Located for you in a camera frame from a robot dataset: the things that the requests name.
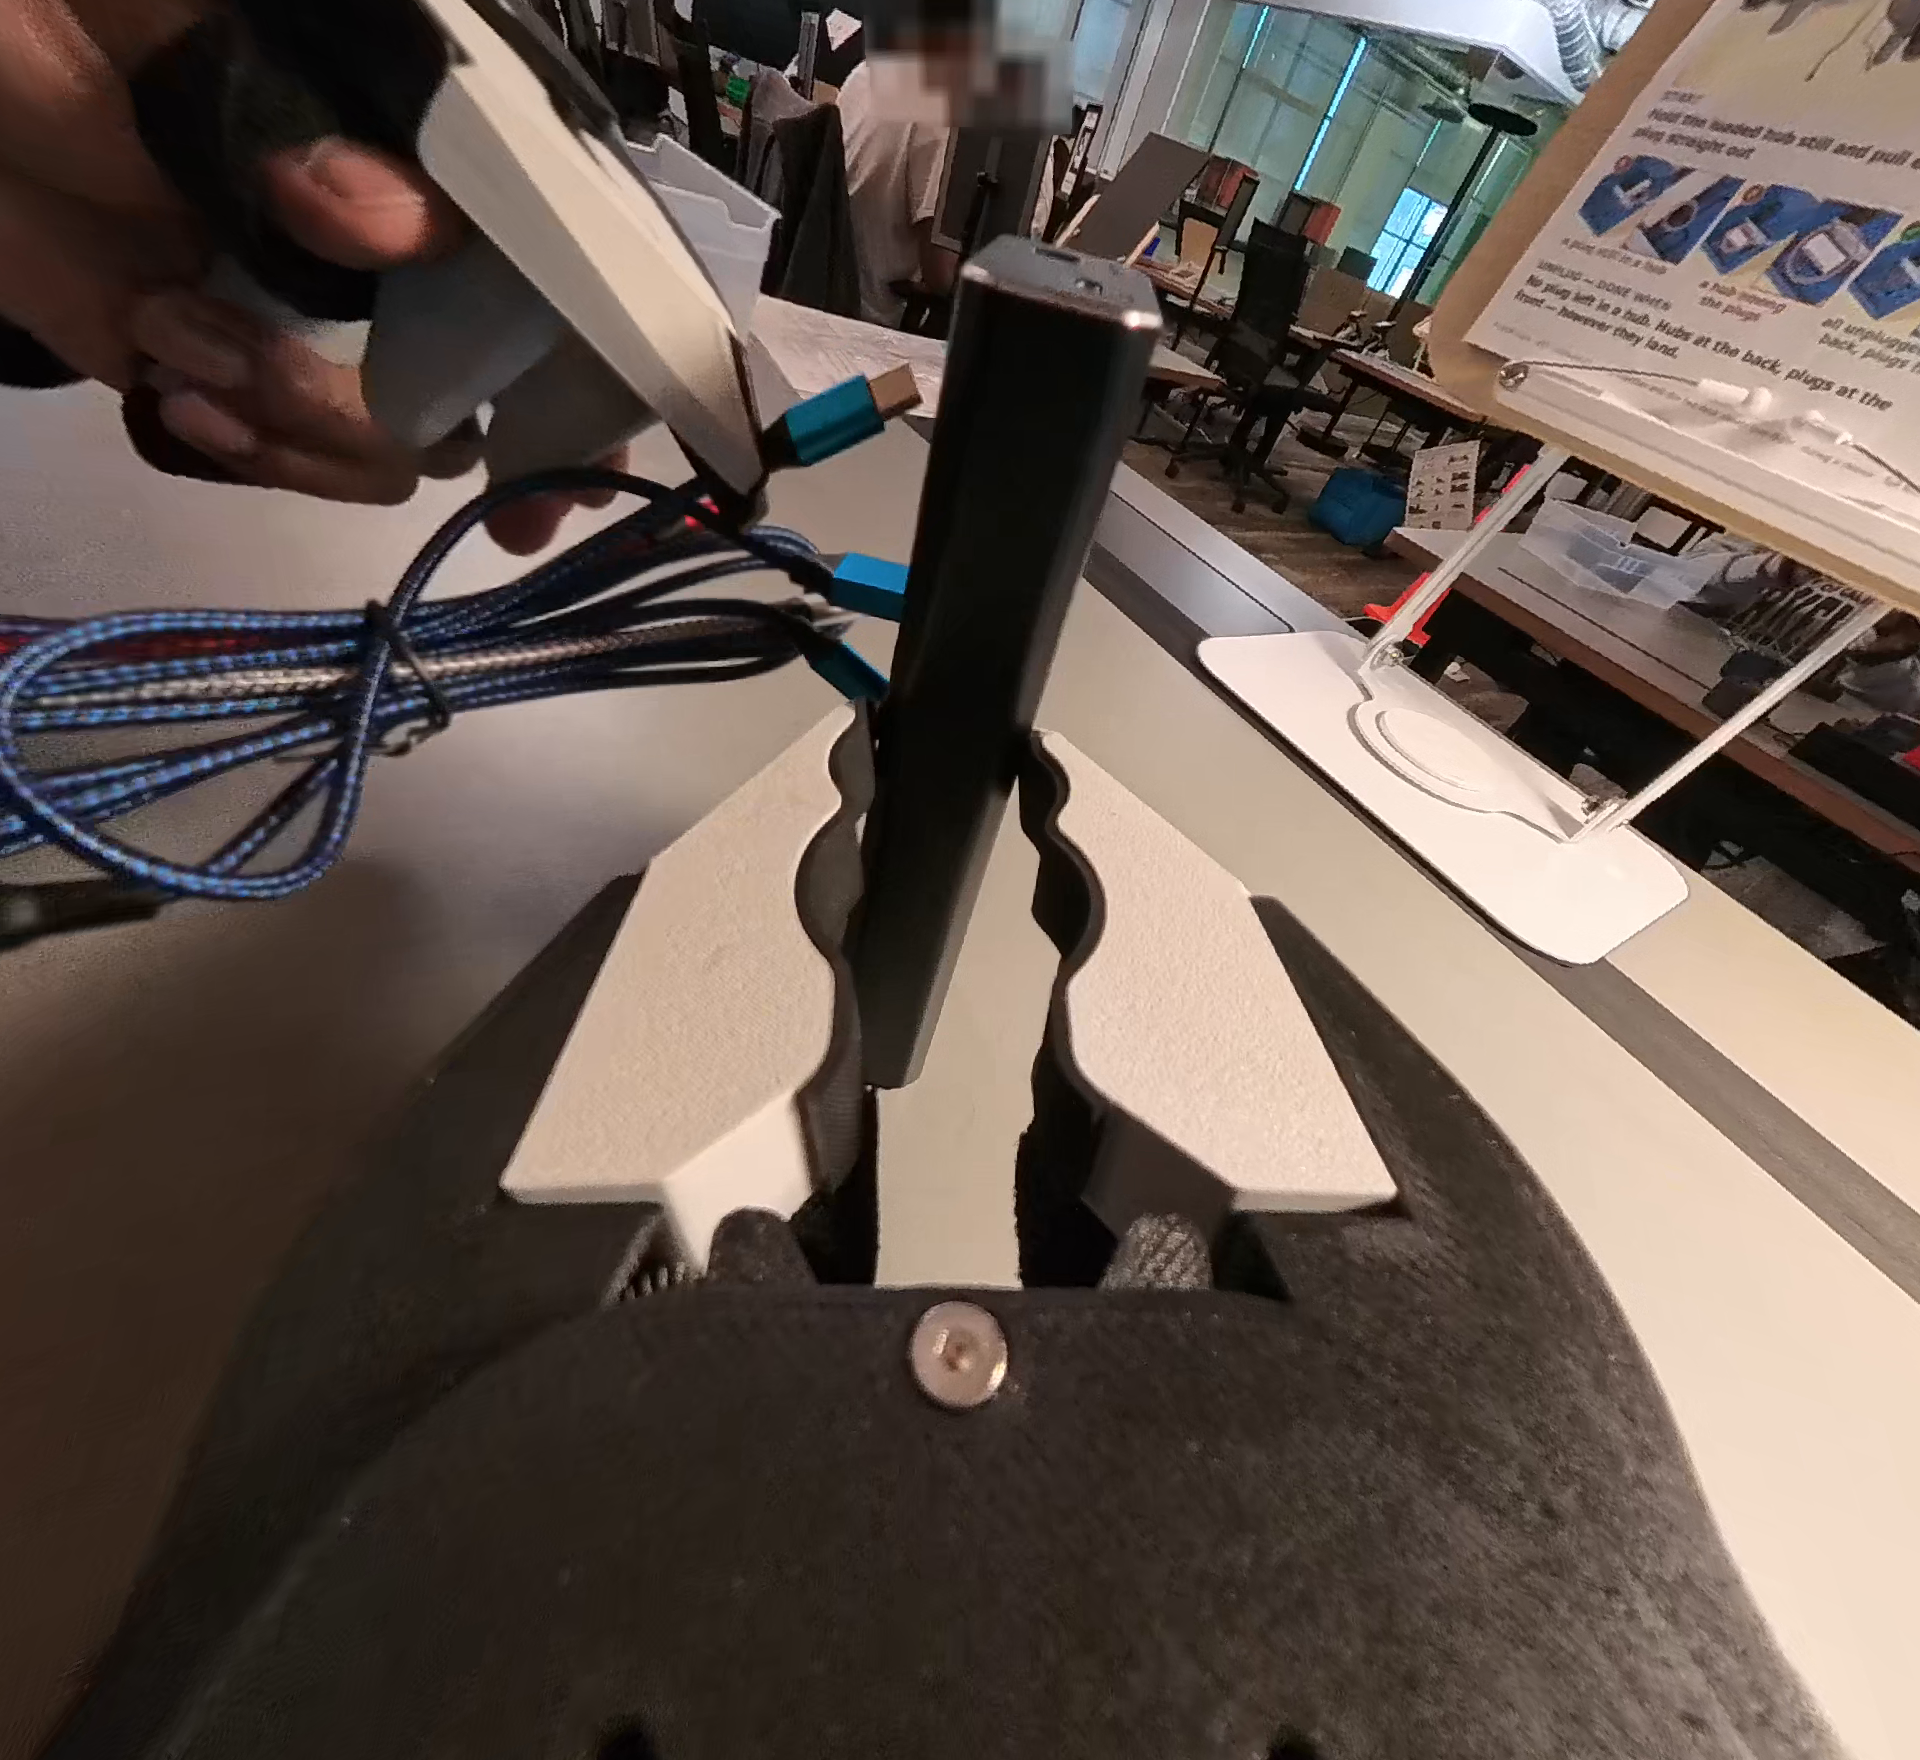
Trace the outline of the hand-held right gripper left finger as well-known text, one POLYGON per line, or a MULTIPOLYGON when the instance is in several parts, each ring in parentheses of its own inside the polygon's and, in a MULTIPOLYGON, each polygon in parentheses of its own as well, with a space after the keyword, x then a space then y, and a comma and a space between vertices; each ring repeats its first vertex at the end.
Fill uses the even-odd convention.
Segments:
POLYGON ((706 1273, 726 1220, 793 1220, 862 1153, 847 932, 874 797, 864 707, 837 707, 646 869, 500 1189, 641 1203, 706 1273))

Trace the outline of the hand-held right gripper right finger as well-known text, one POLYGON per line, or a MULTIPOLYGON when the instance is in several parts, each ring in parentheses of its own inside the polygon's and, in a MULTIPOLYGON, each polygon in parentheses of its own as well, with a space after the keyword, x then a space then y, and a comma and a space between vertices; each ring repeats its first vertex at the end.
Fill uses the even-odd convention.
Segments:
POLYGON ((1059 733, 1032 742, 1021 827, 1059 959, 1019 1145, 1023 1287, 1095 1287, 1143 1220, 1211 1277, 1245 1220, 1395 1205, 1250 891, 1059 733))

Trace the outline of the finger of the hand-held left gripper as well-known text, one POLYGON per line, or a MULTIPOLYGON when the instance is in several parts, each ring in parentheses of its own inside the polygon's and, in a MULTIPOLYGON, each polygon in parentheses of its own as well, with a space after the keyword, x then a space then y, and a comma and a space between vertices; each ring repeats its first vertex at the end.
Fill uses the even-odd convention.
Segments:
POLYGON ((419 163, 471 237, 380 281, 365 351, 378 426, 425 449, 488 407, 499 483, 590 467, 658 422, 734 495, 767 464, 706 266, 640 172, 572 129, 516 64, 449 69, 419 163))
POLYGON ((436 0, 436 185, 585 343, 741 343, 610 101, 522 0, 436 0))

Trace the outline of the clear plastic bin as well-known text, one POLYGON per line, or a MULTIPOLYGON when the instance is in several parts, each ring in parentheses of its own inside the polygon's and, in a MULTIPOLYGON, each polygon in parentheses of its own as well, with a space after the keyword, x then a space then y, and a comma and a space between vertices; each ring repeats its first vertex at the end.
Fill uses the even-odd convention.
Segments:
POLYGON ((734 330, 751 334, 781 214, 668 136, 629 142, 627 158, 704 262, 734 330))

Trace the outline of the black usb hub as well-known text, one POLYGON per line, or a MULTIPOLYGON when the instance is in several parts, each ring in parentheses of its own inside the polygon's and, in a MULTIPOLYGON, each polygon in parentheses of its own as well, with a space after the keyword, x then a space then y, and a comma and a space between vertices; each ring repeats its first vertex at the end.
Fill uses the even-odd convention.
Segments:
POLYGON ((958 278, 860 842, 876 1089, 925 1067, 1159 339, 1111 261, 999 238, 958 278))

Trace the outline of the person's left hand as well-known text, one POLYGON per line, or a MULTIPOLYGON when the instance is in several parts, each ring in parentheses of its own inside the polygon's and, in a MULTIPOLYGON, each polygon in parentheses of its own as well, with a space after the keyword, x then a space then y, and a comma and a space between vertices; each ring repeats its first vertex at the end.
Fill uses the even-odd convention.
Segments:
POLYGON ((476 426, 409 449, 355 371, 207 291, 205 232, 142 145, 129 83, 223 6, 3 0, 5 322, 132 395, 166 471, 380 506, 466 477, 476 426))

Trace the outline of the blue white paper sheet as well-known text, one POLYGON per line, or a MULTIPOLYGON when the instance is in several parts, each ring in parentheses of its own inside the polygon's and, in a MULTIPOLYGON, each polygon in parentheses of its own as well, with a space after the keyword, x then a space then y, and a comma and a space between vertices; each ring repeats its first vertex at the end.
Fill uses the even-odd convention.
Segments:
POLYGON ((912 415, 933 420, 939 414, 948 355, 948 347, 939 339, 882 328, 775 294, 761 294, 757 300, 753 339, 802 399, 851 377, 909 370, 921 395, 912 415))

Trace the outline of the white document stand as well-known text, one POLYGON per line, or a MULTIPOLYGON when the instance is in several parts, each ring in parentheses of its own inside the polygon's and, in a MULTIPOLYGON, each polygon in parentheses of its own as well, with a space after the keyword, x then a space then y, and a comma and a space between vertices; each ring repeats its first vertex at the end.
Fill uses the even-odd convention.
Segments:
POLYGON ((1917 611, 1917 474, 1839 422, 1839 403, 1789 407, 1784 382, 1517 360, 1500 403, 1543 432, 1515 480, 1376 640, 1331 632, 1203 643, 1206 676, 1331 778, 1402 848, 1523 948, 1585 966, 1688 895, 1678 865, 1635 827, 1789 691, 1829 667, 1893 608, 1917 611), (1573 455, 1641 462, 1656 492, 1752 521, 1780 549, 1864 587, 1867 601, 1643 791, 1591 807, 1402 661, 1409 632, 1542 496, 1573 455))

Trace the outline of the blue bag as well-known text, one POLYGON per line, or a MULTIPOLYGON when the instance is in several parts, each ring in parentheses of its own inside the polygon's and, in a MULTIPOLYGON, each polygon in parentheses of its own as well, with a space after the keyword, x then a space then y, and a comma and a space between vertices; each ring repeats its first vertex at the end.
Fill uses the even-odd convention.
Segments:
POLYGON ((1309 524, 1355 550, 1376 550, 1405 524, 1409 484, 1365 465, 1336 467, 1309 504, 1309 524))

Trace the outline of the work table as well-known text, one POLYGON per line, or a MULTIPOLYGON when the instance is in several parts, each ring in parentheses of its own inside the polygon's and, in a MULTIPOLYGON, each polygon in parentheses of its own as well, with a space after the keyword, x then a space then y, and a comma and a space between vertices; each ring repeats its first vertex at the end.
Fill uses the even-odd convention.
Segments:
MULTIPOLYGON (((1681 608, 1650 609, 1604 589, 1577 587, 1513 534, 1496 536, 1452 580, 1450 600, 1429 620, 1432 634, 1439 634, 1440 618, 1450 616, 1456 601, 1475 603, 1692 740, 1720 725, 1705 699, 1719 686, 1735 643, 1701 616, 1681 608)), ((1748 769, 1879 857, 1917 873, 1917 824, 1792 752, 1813 729, 1862 716, 1864 710, 1849 698, 1819 699, 1805 689, 1789 691, 1725 746, 1719 762, 1748 769)))

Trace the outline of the printed picture card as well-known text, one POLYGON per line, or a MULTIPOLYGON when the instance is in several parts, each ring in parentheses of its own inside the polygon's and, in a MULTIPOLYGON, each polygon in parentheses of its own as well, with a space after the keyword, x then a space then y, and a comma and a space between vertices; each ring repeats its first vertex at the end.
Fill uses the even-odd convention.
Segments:
POLYGON ((1479 515, 1479 440, 1422 445, 1406 480, 1406 528, 1470 531, 1479 515))

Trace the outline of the clear storage box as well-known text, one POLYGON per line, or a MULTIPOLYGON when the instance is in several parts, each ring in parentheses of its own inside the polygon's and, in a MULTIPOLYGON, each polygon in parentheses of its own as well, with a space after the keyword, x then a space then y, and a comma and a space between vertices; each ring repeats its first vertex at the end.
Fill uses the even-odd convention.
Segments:
POLYGON ((1573 587, 1604 590, 1656 614, 1696 600, 1732 561, 1732 550, 1705 543, 1668 553, 1635 538, 1635 524, 1570 500, 1542 504, 1522 547, 1573 587))

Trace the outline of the black office chair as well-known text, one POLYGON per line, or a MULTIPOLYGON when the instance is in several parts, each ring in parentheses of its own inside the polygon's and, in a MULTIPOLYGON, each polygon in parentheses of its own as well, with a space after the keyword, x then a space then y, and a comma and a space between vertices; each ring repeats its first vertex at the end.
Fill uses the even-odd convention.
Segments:
POLYGON ((1290 504, 1282 477, 1267 462, 1311 399, 1311 384, 1328 358, 1325 347, 1306 350, 1294 332, 1309 273, 1306 237, 1255 229, 1234 306, 1206 361, 1221 390, 1194 401, 1166 465, 1166 478, 1175 478, 1191 455, 1212 458, 1237 517, 1257 492, 1269 495, 1277 510, 1290 504))

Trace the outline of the black floor lamp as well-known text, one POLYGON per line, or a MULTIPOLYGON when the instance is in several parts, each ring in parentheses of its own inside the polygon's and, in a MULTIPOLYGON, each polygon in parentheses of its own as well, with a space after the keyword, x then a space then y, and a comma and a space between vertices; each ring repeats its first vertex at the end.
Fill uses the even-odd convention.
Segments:
POLYGON ((1500 144, 1509 139, 1531 142, 1540 132, 1540 124, 1536 119, 1492 101, 1470 104, 1468 118, 1484 132, 1484 138, 1461 185, 1452 194, 1452 200, 1449 204, 1449 210, 1443 217, 1440 229, 1429 243, 1429 249, 1424 250, 1424 256, 1419 262, 1416 273, 1412 275, 1411 282, 1406 285, 1402 292, 1402 306, 1406 306, 1409 302, 1419 302, 1422 299, 1424 291, 1429 289, 1429 281, 1432 278, 1432 275, 1445 261, 1445 255, 1449 244, 1452 243, 1454 230, 1459 229, 1465 212, 1468 210, 1468 201, 1472 200, 1472 194, 1481 182, 1481 176, 1484 174, 1492 158, 1499 154, 1500 144))

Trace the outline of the instruction sheet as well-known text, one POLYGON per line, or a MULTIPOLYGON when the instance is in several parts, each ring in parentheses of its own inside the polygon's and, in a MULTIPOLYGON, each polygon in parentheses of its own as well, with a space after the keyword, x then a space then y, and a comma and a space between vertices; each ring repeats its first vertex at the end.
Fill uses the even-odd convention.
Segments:
POLYGON ((1466 339, 1917 522, 1919 0, 1714 0, 1466 339))

